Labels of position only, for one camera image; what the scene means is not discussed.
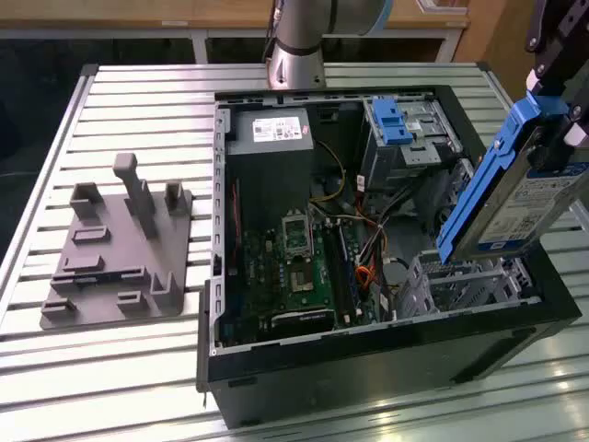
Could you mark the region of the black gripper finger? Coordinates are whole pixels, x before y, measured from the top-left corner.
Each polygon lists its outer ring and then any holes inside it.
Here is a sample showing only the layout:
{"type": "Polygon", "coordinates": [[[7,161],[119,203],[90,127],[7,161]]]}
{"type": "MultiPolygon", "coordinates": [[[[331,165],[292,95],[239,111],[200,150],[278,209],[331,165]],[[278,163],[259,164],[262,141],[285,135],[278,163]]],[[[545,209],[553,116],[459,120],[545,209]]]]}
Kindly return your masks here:
{"type": "Polygon", "coordinates": [[[563,169],[572,154],[573,147],[565,138],[579,111],[561,96],[576,66],[572,37],[578,22],[577,1],[537,1],[531,14],[525,50],[535,55],[535,64],[527,90],[537,98],[554,98],[563,106],[559,114],[543,117],[539,143],[527,155],[533,169],[563,169]]]}
{"type": "Polygon", "coordinates": [[[588,2],[556,1],[557,85],[569,106],[559,139],[567,148],[588,147],[588,2]]]}

